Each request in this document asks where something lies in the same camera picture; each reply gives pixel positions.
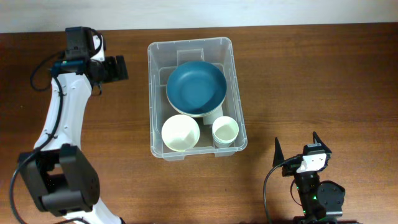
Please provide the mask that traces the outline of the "beige bowl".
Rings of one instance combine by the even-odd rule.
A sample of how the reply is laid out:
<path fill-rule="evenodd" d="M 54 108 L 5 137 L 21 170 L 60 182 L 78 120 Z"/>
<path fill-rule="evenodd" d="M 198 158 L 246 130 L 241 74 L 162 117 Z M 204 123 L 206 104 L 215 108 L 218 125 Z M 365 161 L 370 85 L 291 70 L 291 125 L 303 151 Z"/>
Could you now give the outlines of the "beige bowl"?
<path fill-rule="evenodd" d="M 209 112 L 207 112 L 207 113 L 200 113 L 200 114 L 191 114 L 191 113 L 183 112 L 183 111 L 177 109 L 177 107 L 175 107 L 175 106 L 172 104 L 172 102 L 170 101 L 169 97 L 167 97 L 167 99 L 168 99 L 168 102 L 169 102 L 169 104 L 171 105 L 171 107 L 172 107 L 175 111 L 177 111 L 178 113 L 184 114 L 184 115 L 187 115 L 187 116 L 190 116 L 190 117 L 192 117 L 192 118 L 202 118 L 202 117 L 205 117 L 205 116 L 210 116 L 210 115 L 216 113 L 218 110 L 220 110 L 221 107 L 222 107 L 222 104 L 224 103 L 224 101 L 225 101 L 225 99 L 226 99 L 226 97 L 224 97 L 223 101 L 222 101 L 215 109 L 213 109 L 213 110 L 211 110 L 211 111 L 209 111 Z"/>
<path fill-rule="evenodd" d="M 175 111 L 179 112 L 180 114 L 184 114 L 184 115 L 190 116 L 192 118 L 202 118 L 202 117 L 206 117 L 206 116 L 212 116 L 213 114 L 218 113 L 219 110 L 221 109 L 221 105 L 219 105 L 217 108 L 211 110 L 208 113 L 193 114 L 193 113 L 183 112 L 183 111 L 177 109 L 174 105 L 171 105 L 171 106 Z"/>

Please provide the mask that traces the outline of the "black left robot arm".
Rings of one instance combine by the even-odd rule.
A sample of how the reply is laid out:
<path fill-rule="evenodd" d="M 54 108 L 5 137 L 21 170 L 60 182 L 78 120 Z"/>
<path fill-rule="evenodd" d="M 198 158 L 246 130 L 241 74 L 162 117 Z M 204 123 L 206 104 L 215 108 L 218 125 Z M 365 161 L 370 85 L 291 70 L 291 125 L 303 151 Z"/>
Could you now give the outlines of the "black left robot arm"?
<path fill-rule="evenodd" d="M 15 175 L 39 211 L 64 223 L 123 223 L 100 198 L 98 174 L 81 151 L 81 129 L 93 87 L 128 78 L 124 57 L 105 56 L 104 37 L 92 28 L 65 33 L 67 47 L 49 70 L 52 96 L 43 130 L 33 151 L 19 155 Z"/>

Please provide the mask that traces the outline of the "grey cup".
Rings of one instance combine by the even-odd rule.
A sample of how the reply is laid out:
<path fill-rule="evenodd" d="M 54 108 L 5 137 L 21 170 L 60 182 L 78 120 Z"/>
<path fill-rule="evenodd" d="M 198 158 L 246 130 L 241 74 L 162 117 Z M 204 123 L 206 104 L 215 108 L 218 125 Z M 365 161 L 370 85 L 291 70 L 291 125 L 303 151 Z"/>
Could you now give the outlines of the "grey cup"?
<path fill-rule="evenodd" d="M 232 145 L 233 143 L 219 143 L 219 142 L 216 142 L 215 143 L 215 146 L 217 147 L 217 148 L 228 148 L 228 147 L 230 147 L 231 145 Z"/>

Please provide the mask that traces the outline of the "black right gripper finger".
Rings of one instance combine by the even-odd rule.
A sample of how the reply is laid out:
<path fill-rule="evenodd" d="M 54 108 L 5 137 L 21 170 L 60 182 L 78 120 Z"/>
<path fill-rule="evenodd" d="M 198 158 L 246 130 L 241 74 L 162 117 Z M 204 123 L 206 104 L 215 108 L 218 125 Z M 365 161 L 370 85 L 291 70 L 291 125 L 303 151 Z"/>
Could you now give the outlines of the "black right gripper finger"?
<path fill-rule="evenodd" d="M 314 143 L 319 143 L 321 144 L 321 146 L 323 147 L 326 155 L 330 156 L 332 154 L 332 151 L 326 146 L 326 144 L 320 139 L 320 137 L 318 136 L 318 134 L 314 131 L 312 133 L 313 136 L 313 142 Z"/>
<path fill-rule="evenodd" d="M 274 150 L 274 158 L 273 158 L 272 166 L 277 167 L 285 161 L 278 137 L 275 137 L 275 139 L 274 139 L 274 146 L 275 146 L 275 150 Z"/>

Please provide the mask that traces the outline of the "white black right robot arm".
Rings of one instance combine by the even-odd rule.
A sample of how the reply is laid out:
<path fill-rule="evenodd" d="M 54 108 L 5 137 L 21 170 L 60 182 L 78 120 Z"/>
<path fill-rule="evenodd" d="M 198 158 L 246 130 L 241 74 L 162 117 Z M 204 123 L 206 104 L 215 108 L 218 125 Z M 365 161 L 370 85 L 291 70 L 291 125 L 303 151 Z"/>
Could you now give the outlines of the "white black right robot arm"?
<path fill-rule="evenodd" d="M 326 169 L 332 151 L 312 133 L 313 143 L 303 147 L 303 152 L 285 159 L 280 142 L 275 139 L 274 167 L 282 168 L 284 177 L 292 176 L 296 185 L 301 217 L 294 217 L 294 223 L 336 223 L 343 215 L 342 206 L 345 188 L 330 180 L 320 181 L 319 172 Z"/>

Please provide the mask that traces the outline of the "cream cup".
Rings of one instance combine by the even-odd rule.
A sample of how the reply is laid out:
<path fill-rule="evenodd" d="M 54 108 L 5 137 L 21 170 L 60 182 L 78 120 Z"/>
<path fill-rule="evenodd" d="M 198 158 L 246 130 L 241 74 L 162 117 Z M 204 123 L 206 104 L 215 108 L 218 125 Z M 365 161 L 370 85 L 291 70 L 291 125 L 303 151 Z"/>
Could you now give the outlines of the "cream cup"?
<path fill-rule="evenodd" d="M 239 134 L 239 126 L 235 119 L 222 116 L 216 119 L 212 125 L 212 135 L 220 139 L 236 138 Z"/>

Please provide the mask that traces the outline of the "dark blue bowl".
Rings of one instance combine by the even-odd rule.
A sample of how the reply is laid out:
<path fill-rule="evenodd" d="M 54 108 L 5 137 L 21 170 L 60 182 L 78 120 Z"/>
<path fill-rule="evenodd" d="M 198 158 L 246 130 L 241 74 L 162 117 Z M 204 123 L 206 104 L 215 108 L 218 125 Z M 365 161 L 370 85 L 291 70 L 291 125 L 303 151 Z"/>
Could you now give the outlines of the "dark blue bowl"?
<path fill-rule="evenodd" d="M 204 116 L 226 98 L 227 81 L 216 66 L 203 61 L 179 65 L 169 76 L 166 94 L 170 104 L 190 116 Z"/>

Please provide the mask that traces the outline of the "white small bowl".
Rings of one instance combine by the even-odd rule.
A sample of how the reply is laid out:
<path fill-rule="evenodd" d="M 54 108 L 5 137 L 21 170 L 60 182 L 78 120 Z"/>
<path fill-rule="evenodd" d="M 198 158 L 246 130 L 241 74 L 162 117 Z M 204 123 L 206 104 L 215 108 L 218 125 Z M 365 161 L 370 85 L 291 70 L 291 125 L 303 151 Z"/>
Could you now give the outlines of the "white small bowl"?
<path fill-rule="evenodd" d="M 166 120 L 161 136 L 169 149 L 182 152 L 195 147 L 200 138 L 200 128 L 193 118 L 178 114 Z"/>

